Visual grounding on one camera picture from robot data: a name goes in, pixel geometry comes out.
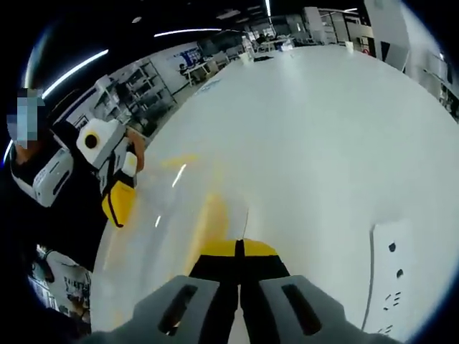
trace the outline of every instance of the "white tabletop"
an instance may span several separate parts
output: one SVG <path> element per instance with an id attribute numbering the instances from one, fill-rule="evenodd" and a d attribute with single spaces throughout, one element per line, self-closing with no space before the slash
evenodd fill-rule
<path id="1" fill-rule="evenodd" d="M 213 77 L 159 131 L 147 168 L 153 157 L 184 154 L 217 162 L 221 179 L 249 207 L 245 237 L 275 247 L 291 274 L 304 274 L 336 298 L 359 328 L 369 294 L 370 230 L 409 219 L 416 308 L 405 325 L 414 331 L 458 268 L 459 127 L 421 86 L 373 57 L 337 46 L 273 56 L 233 62 Z M 150 187 L 139 178 L 145 202 Z M 135 216 L 151 226 L 156 220 L 147 211 Z M 179 231 L 163 231 L 161 243 L 150 231 L 145 246 L 129 238 L 119 245 L 159 271 L 164 257 L 187 259 L 190 230 Z M 170 239 L 177 235 L 178 249 Z M 139 285 L 153 291 L 183 268 L 166 267 L 149 279 L 129 279 L 122 267 L 103 269 L 112 236 L 107 228 L 96 262 L 94 330 L 125 322 L 143 297 Z M 115 278 L 131 288 L 117 290 Z"/>

